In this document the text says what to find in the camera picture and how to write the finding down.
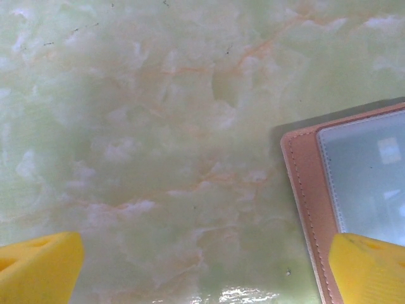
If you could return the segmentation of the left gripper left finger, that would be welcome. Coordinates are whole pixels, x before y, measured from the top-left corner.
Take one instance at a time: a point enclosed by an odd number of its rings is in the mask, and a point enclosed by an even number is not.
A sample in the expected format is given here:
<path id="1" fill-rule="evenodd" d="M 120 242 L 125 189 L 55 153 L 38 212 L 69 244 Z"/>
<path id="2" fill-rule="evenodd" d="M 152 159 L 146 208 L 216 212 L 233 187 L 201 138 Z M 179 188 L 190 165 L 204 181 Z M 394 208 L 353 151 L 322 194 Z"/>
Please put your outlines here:
<path id="1" fill-rule="evenodd" d="M 1 303 L 68 303 L 84 262 L 77 232 L 1 247 Z"/>

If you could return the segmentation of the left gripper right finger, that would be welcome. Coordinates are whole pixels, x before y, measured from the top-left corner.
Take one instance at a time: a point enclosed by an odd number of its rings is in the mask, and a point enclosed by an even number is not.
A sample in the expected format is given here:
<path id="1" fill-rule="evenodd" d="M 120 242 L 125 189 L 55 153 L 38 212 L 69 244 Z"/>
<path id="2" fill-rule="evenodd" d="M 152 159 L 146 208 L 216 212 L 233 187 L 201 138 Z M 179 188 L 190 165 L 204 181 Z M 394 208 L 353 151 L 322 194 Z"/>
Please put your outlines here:
<path id="1" fill-rule="evenodd" d="M 344 303 L 404 303 L 404 247 L 336 234 L 328 261 Z"/>

